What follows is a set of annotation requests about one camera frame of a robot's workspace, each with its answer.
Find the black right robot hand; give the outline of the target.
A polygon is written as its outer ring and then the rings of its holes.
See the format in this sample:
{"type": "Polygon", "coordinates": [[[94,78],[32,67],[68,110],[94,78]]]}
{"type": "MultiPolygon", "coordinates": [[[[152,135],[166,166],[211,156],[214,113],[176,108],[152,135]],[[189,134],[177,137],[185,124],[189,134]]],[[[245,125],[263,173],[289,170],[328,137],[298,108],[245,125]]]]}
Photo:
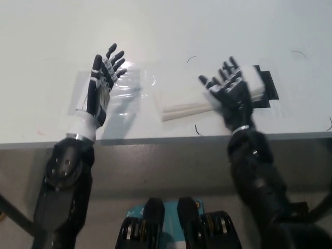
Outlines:
{"type": "Polygon", "coordinates": [[[218,70],[221,80],[199,76],[207,91],[220,103],[225,126],[232,134],[244,130],[257,131],[252,120],[253,104],[247,82],[234,57],[218,70]]]}

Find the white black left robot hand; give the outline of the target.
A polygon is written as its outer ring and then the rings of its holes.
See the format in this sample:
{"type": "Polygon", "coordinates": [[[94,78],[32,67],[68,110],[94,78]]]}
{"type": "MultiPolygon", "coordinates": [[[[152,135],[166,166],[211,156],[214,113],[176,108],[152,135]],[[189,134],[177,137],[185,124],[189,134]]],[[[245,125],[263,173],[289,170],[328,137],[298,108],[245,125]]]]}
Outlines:
{"type": "Polygon", "coordinates": [[[75,110],[74,122],[65,137],[94,143],[96,131],[103,126],[107,117],[110,92],[118,79],[127,72],[121,68],[125,63],[122,50],[115,54],[117,44],[112,44],[106,55],[97,54],[89,77],[87,94],[81,108],[75,110]]]}

